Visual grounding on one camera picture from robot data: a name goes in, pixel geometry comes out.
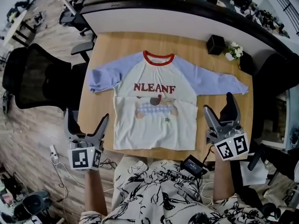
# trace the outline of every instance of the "power strip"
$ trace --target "power strip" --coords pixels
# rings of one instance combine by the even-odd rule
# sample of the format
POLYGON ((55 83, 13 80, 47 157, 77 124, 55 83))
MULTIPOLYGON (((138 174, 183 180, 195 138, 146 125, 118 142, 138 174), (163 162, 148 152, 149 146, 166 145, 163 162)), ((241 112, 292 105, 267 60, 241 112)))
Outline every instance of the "power strip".
POLYGON ((50 150, 51 150, 51 156, 53 157, 53 159, 57 160, 58 159, 58 154, 57 154, 57 151, 55 149, 55 145, 51 145, 50 150))

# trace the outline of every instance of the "white cable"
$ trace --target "white cable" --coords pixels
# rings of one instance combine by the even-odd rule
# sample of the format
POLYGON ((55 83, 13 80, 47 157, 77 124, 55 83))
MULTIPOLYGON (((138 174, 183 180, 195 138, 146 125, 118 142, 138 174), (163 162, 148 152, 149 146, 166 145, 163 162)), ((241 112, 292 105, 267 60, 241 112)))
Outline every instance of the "white cable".
POLYGON ((201 196, 202 196, 203 198, 205 198, 205 199, 209 199, 209 200, 211 200, 211 202, 207 205, 207 207, 209 207, 211 204, 212 204, 212 206, 214 205, 214 202, 213 202, 213 199, 212 199, 212 198, 206 197, 206 196, 204 196, 204 195, 202 194, 203 191, 204 191, 204 189, 205 189, 205 187, 206 187, 206 185, 209 184, 209 183, 214 183, 214 182, 207 182, 207 183, 204 185, 204 187, 202 188, 202 190, 201 190, 201 196))
POLYGON ((57 163, 53 163, 53 164, 56 165, 56 168, 57 168, 57 166, 58 166, 59 163, 61 163, 61 164, 64 166, 66 172, 72 177, 72 179, 73 179, 78 185, 80 185, 80 186, 82 186, 82 187, 85 187, 83 184, 79 183, 79 182, 73 177, 72 174, 70 174, 70 172, 66 169, 66 166, 64 165, 64 163, 60 162, 59 159, 57 159, 57 163))
POLYGON ((104 191, 104 192, 108 192, 108 191, 111 191, 111 190, 114 190, 114 188, 113 188, 113 189, 108 189, 108 190, 106 190, 106 191, 104 191))
MULTIPOLYGON (((60 177, 61 177, 61 180, 62 180, 62 184, 64 185, 64 199, 63 199, 64 204, 63 204, 63 206, 65 207, 65 197, 66 197, 65 191, 66 191, 67 187, 66 187, 65 182, 64 182, 64 177, 62 176, 61 172, 57 168, 58 164, 59 164, 59 161, 57 159, 57 163, 53 163, 53 165, 54 165, 54 168, 57 170, 57 172, 60 174, 60 177)), ((64 217, 65 217, 65 220, 66 220, 67 224, 69 224, 69 222, 67 220, 67 217, 66 217, 66 214, 65 214, 65 208, 64 208, 64 217)))

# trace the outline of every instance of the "potted plant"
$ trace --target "potted plant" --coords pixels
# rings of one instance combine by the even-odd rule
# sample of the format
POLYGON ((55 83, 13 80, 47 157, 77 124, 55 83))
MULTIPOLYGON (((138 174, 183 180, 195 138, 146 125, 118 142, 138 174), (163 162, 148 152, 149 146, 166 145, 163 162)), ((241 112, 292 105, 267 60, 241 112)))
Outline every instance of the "potted plant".
POLYGON ((243 56, 243 47, 239 46, 237 43, 233 42, 230 45, 229 51, 225 54, 225 57, 229 60, 237 60, 243 56))

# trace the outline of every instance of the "white t-shirt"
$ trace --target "white t-shirt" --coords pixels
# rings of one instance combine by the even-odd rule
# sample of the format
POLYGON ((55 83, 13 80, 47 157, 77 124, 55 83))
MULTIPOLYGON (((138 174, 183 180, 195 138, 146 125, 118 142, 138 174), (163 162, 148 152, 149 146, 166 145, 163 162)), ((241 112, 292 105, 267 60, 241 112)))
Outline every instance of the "white t-shirt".
POLYGON ((117 150, 194 150, 197 95, 248 92, 232 75, 211 72, 174 54, 147 51, 92 70, 88 82, 92 92, 114 89, 117 150))
POLYGON ((251 11, 250 9, 245 10, 244 16, 246 17, 247 15, 251 15, 252 19, 256 18, 255 14, 254 14, 254 11, 251 11))

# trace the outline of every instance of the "black box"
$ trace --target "black box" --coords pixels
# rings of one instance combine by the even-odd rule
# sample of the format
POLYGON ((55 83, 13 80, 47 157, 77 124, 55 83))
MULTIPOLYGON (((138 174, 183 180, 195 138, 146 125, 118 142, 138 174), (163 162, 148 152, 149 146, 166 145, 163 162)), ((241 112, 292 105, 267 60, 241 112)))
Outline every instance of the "black box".
POLYGON ((209 54, 220 55, 220 53, 226 48, 223 37, 211 35, 210 39, 206 43, 206 48, 209 54))

